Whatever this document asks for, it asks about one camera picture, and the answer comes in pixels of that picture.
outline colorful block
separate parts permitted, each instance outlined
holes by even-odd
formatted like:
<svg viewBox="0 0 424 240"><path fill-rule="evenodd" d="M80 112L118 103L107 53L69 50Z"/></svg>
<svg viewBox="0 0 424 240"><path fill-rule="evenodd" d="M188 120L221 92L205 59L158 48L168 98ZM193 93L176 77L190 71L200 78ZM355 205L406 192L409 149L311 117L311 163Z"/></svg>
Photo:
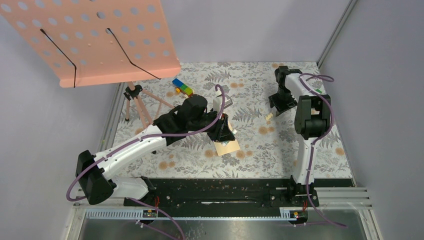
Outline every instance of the colorful block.
<svg viewBox="0 0 424 240"><path fill-rule="evenodd" d="M191 97L193 95L193 90L185 85L183 82L181 82L180 80L178 80L178 78L175 78L174 80L172 80L172 83L183 93L186 94L187 96Z"/></svg>

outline white wall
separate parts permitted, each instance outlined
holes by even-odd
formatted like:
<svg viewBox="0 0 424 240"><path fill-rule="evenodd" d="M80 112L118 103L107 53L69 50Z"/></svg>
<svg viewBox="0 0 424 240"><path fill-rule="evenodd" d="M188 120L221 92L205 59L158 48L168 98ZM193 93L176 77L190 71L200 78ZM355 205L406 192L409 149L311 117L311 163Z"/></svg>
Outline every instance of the white wall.
<svg viewBox="0 0 424 240"><path fill-rule="evenodd" d="M181 62L317 61L349 0L162 0Z"/></svg>
<svg viewBox="0 0 424 240"><path fill-rule="evenodd" d="M422 239L424 1L360 0L322 72L385 240Z"/></svg>
<svg viewBox="0 0 424 240"><path fill-rule="evenodd" d="M114 85L61 88L0 16L0 239L58 240L78 154L97 150Z"/></svg>

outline floral tablecloth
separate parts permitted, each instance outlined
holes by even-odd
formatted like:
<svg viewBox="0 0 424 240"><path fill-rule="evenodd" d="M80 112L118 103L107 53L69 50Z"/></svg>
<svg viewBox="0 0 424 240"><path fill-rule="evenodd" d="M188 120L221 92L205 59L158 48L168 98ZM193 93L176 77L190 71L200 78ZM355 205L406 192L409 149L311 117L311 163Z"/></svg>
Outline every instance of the floral tablecloth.
<svg viewBox="0 0 424 240"><path fill-rule="evenodd" d="M288 178L297 164L299 143L294 129L296 108L275 117L268 96L277 92L274 70L279 65L300 69L303 73L318 74L314 62L218 62L182 63L176 76L196 94L204 96L212 107L215 84L223 86L234 104L225 112L241 150L217 156L214 144L205 133L189 136L175 142L157 154L147 154L124 168L121 176L151 178ZM154 93L174 106L184 101L172 84L174 78L139 81L144 89ZM309 83L324 91L320 80ZM159 102L141 93L152 117ZM162 105L159 114L170 110ZM269 120L266 116L274 113ZM130 121L124 121L122 109L114 146L138 134L143 125L131 101ZM319 144L316 155L315 178L352 178L351 169L334 126Z"/></svg>

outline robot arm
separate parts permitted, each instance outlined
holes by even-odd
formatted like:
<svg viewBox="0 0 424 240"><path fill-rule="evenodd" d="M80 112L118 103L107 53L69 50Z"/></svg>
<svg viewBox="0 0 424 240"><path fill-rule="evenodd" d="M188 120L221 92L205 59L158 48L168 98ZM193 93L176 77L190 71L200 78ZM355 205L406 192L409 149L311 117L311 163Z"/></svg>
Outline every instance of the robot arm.
<svg viewBox="0 0 424 240"><path fill-rule="evenodd" d="M216 99L222 103L222 95ZM223 107L231 105L231 99L225 96ZM146 154L184 139L186 136L161 136L166 134L187 134L209 126L221 110L221 105L214 104L210 112L205 112L208 102L200 95L194 94L182 105L161 115L141 133L127 141L105 151L91 154L88 150L78 156L76 176L89 165L100 159L97 166L90 169L79 179L79 184L91 205L99 204L108 198L141 199L149 191L149 186L142 178L116 176L120 170ZM219 120L204 131L214 142L234 141L236 138L228 127L228 116L222 114Z"/></svg>
<svg viewBox="0 0 424 240"><path fill-rule="evenodd" d="M289 69L287 66L280 66L275 70L275 77L278 83L278 92L269 97L270 107L277 109L276 115L297 106L294 119L294 129L298 134L299 151L297 154L297 165L293 171L295 189L301 189L300 186L310 186L314 182L315 155L317 153L317 143L314 146L312 164L307 181L309 161L312 151L312 142L315 141L330 127L330 109L317 96L309 92L299 80L302 72L299 69ZM322 95L329 103L329 95Z"/></svg>

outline black wire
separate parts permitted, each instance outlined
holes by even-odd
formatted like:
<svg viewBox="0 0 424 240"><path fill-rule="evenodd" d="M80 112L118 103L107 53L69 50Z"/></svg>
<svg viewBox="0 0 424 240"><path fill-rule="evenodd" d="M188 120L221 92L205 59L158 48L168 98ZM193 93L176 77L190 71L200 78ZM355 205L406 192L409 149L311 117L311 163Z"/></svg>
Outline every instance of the black wire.
<svg viewBox="0 0 424 240"><path fill-rule="evenodd" d="M77 66L74 64L73 61L69 59L69 57L64 53L64 51L62 51L62 49L58 45L56 45L56 43L49 37L49 35L47 35L46 31L44 31L42 28L40 29L40 31L56 46L57 49L59 49L59 51L69 60L69 62L75 68L75 71L73 73L73 88L75 88L75 83L77 81Z"/></svg>
<svg viewBox="0 0 424 240"><path fill-rule="evenodd" d="M161 79L161 78L159 78L159 77L157 77L157 76L155 76L155 75L153 75L153 74L151 74L150 72L148 72L148 71L146 71L146 70L144 70L143 68L141 68L141 67L139 67L139 66L137 66L136 64L134 64L132 61L131 61L131 59L130 59L130 57L128 57L128 54L125 52L125 50L124 50L124 48L122 47L122 45L121 45L121 43L119 42L119 40L118 40L118 38L117 38L117 36L115 36L115 34L114 34L114 32L108 27L108 28L106 28L111 34L112 34L112 36L115 38L115 40L116 40L116 42L119 44L119 46L120 46L120 49L122 49L122 52L125 54L125 56L126 56L126 58L128 59L128 61L134 66L134 67L136 67L136 68L138 68L138 69L140 69L140 70L142 70L142 71L144 71L144 72L146 72L146 73L148 73L148 74L150 74L152 77L154 77L154 78L156 78L156 79Z"/></svg>

